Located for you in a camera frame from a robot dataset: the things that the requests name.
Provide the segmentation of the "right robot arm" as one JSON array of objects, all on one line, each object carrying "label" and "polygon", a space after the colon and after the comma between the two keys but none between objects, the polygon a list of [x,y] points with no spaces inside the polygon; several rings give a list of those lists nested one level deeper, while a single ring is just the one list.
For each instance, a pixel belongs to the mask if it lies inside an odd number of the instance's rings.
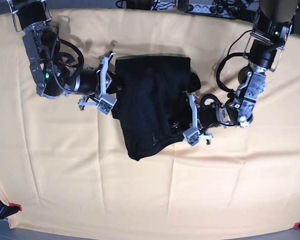
[{"label": "right robot arm", "polygon": [[108,115],[117,102],[116,76],[109,64],[116,54],[106,53],[98,67],[85,65],[82,52],[59,36],[59,27],[51,23],[52,14],[44,0],[9,0],[13,25],[24,32],[22,41],[29,69],[40,97],[80,95],[78,107],[94,106]]}]

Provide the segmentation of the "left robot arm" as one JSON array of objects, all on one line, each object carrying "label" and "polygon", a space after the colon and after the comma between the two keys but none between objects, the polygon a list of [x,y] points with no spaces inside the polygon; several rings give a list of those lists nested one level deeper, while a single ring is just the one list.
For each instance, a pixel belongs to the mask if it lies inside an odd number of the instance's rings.
[{"label": "left robot arm", "polygon": [[[186,112],[170,123],[171,130],[182,133],[186,142],[194,146],[201,139],[211,143],[213,135],[207,132],[210,128],[248,127],[254,119],[257,99],[266,87],[266,72],[275,71],[273,62],[282,55],[299,5],[298,0],[259,1],[244,52],[228,53],[215,73],[218,87],[227,93],[227,102],[222,103],[209,93],[196,104],[196,97],[187,91]],[[236,90],[228,88],[220,79],[226,62],[234,57],[243,57],[248,61],[247,66],[238,73],[239,86]]]}]

